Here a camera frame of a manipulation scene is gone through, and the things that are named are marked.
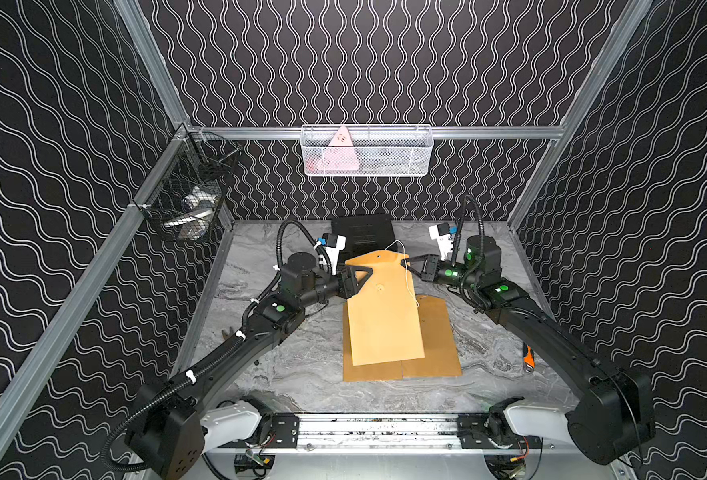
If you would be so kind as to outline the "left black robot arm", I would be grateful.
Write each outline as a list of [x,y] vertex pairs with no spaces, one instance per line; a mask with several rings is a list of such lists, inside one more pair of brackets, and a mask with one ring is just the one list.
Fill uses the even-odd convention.
[[284,221],[277,234],[277,271],[245,309],[240,328],[199,362],[163,383],[144,385],[129,416],[108,435],[100,458],[119,473],[152,470],[182,478],[207,451],[213,428],[203,424],[208,405],[250,364],[281,345],[306,320],[307,309],[333,297],[351,299],[373,277],[367,266],[336,267],[324,242],[296,226],[311,252],[283,256]]

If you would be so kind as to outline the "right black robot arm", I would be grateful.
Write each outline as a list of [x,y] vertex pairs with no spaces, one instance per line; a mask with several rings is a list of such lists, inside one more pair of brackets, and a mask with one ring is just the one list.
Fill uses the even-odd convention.
[[[477,234],[463,239],[469,215],[477,221]],[[587,348],[549,317],[525,289],[503,277],[501,249],[485,233],[473,195],[463,198],[455,225],[434,225],[429,232],[439,244],[439,253],[411,257],[403,267],[425,282],[447,287],[473,311],[515,334],[577,397],[577,406],[571,409],[519,397],[505,400],[487,414],[489,438],[551,437],[575,445],[599,465],[641,452],[655,438],[651,378]]]

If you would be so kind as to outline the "brown file bag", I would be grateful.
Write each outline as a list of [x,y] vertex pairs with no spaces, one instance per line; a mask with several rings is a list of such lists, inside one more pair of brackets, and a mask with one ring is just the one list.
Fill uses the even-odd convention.
[[447,302],[441,298],[420,295],[419,322],[425,357],[405,360],[403,378],[459,377],[461,362],[449,321]]
[[343,382],[391,381],[403,379],[401,362],[385,362],[355,366],[353,364],[349,311],[344,307],[343,318]]
[[357,268],[363,283],[347,301],[352,362],[355,366],[399,362],[425,357],[419,322],[419,301],[405,245],[389,247],[346,262]]

